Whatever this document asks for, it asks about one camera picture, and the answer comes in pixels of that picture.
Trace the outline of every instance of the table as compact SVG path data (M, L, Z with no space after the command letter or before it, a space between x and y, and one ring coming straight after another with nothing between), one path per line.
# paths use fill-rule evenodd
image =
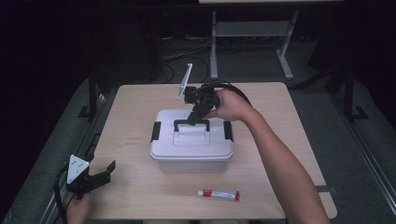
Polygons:
M267 119L303 164L316 186L326 185L283 83L234 83ZM157 113L186 109L178 85L120 87L95 150L90 173L117 162L111 183L92 192L90 218L99 219L267 219L285 218L248 128L233 121L233 156L223 174L164 174L150 156ZM239 189L242 202L196 196L198 189ZM327 215L336 216L329 192L321 192Z
M312 3L336 2L343 0L199 0L200 4L231 4L231 3ZM218 36L284 36L285 40L280 49L276 50L280 66L287 80L294 78L286 59L294 25L299 10L294 10L288 21L217 21L216 12L212 19L212 44L210 51L210 76L218 78L218 63L216 56L216 43Z

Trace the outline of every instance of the box lid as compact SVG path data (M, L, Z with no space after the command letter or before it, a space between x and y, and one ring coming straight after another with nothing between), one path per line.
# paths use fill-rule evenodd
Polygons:
M158 113L151 141L151 156L156 161L227 161L233 155L231 124L224 119L210 119L205 124L178 124L175 120L186 119L190 110L162 110Z

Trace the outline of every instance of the forearm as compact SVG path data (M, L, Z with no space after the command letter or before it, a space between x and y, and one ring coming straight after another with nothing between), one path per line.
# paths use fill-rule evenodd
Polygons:
M305 168L256 110L244 118L289 223L328 223L321 200Z

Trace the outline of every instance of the white bracket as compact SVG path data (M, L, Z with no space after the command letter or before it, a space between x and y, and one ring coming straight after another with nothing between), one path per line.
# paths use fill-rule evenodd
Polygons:
M71 184L89 166L90 163L88 161L84 161L77 156L71 155L69 161L69 170L67 171L67 184Z
M180 86L178 86L178 96L177 96L178 100L181 100L184 90L186 90L187 82L189 81L189 77L192 69L192 63L188 63L187 66L188 68L186 74L184 75L183 80L180 83Z

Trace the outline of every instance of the human arm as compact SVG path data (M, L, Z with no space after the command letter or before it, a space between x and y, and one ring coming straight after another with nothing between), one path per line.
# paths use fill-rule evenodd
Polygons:
M91 194L85 193L81 199L77 196L72 196L67 202L70 203L66 207L66 216L68 224L82 224L88 219L88 214L91 211Z
M288 222L330 223L309 174L276 136L262 114L233 91L219 91L218 97L220 107L205 118L241 120L247 125Z

